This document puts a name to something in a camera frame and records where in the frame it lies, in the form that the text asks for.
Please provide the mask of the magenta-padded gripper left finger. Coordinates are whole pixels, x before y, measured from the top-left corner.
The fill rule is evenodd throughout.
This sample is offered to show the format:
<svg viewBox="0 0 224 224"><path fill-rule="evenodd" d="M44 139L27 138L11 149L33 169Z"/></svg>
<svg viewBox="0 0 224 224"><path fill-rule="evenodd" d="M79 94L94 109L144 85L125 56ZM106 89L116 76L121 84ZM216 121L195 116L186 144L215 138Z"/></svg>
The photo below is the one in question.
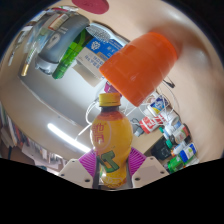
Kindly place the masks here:
<svg viewBox="0 0 224 224"><path fill-rule="evenodd" d="M70 159L58 176L83 188L97 189L99 164L96 153L91 150L79 159Z"/></svg>

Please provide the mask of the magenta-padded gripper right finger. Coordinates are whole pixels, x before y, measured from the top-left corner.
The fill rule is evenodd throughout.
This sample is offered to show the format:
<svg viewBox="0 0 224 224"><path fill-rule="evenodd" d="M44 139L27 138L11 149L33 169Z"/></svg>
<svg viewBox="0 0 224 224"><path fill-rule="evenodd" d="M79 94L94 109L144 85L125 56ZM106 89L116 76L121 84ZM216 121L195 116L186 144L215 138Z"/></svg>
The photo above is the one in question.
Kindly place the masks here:
<svg viewBox="0 0 224 224"><path fill-rule="evenodd" d="M132 148L128 156L127 181L131 188L140 188L169 175L161 163L154 157L146 157Z"/></svg>

